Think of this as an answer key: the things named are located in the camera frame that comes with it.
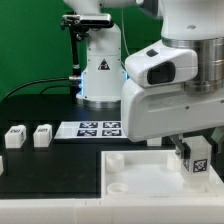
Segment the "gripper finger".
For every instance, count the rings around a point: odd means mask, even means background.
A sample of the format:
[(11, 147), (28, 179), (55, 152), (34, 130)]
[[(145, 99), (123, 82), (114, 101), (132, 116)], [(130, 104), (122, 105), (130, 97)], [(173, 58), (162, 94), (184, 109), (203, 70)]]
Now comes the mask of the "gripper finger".
[(217, 143), (222, 144), (224, 142), (224, 127), (217, 127), (214, 129), (211, 138)]
[(190, 147), (182, 141), (182, 139), (178, 135), (172, 135), (170, 137), (171, 141), (176, 146), (176, 152), (175, 154), (180, 159), (189, 159), (190, 158)]

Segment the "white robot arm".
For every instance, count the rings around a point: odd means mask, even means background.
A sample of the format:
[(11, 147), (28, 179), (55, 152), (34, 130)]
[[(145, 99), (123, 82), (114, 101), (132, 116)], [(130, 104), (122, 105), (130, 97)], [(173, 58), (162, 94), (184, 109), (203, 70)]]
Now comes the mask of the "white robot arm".
[[(133, 142), (224, 125), (224, 0), (64, 0), (87, 34), (79, 102), (120, 104)], [(162, 19), (161, 38), (119, 64), (120, 31), (105, 8), (137, 6)]]

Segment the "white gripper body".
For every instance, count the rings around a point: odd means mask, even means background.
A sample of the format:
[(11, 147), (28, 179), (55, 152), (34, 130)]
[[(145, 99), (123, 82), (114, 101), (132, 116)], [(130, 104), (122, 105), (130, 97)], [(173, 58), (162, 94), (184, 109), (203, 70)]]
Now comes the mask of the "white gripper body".
[(129, 79), (122, 90), (121, 122), (133, 142), (224, 125), (224, 88), (184, 92), (180, 84), (142, 88)]

